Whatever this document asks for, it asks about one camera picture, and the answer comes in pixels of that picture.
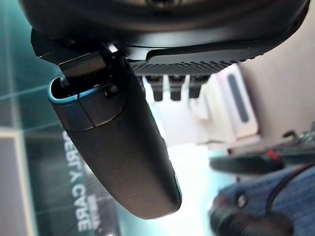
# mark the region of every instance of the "black cable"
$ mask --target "black cable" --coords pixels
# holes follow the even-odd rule
[[[269,214],[272,211],[272,206],[274,203],[275,198],[278,196],[278,194],[294,179],[296,178],[298,175],[300,175],[301,173],[303,173],[304,171],[312,168],[315,166],[315,163],[306,165],[301,167],[299,170],[297,170],[296,172],[294,172],[291,175],[288,175],[287,177],[285,177],[284,179],[282,179],[280,181],[280,183],[272,190],[272,192],[270,193],[269,197],[268,197],[268,201],[267,201],[267,205],[266,205],[266,213]]]

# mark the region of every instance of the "blurred background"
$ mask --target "blurred background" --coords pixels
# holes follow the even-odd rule
[[[150,79],[141,78],[183,194],[178,212],[141,220],[115,202],[80,157],[71,161],[79,154],[69,151],[47,100],[48,83],[62,73],[35,57],[17,0],[0,1],[0,235],[212,235],[212,199],[235,179],[211,170],[209,158],[273,145],[315,120],[314,6],[289,40],[209,75],[197,98],[189,95],[189,75],[180,101],[172,99],[167,75],[158,102]],[[79,187],[84,191],[73,194]]]

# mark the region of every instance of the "black mount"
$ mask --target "black mount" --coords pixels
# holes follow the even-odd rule
[[[34,51],[57,64],[48,98],[81,156],[108,192],[143,219],[177,211],[181,193],[141,85],[120,50],[78,50],[32,32]]]

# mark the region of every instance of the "denim fabric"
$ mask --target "denim fabric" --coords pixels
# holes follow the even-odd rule
[[[248,199],[242,210],[256,216],[265,214],[269,194],[287,175],[298,167],[265,175],[253,181],[241,182],[220,191],[228,201],[237,206],[237,198],[244,194]],[[276,197],[273,211],[292,220],[294,236],[315,235],[315,167],[293,179]]]

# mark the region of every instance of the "black plastic housing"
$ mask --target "black plastic housing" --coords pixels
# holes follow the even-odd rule
[[[49,100],[90,169],[122,206],[143,219],[173,213],[181,194],[144,92],[123,59],[113,62],[112,71],[109,81],[64,98],[56,79]]]

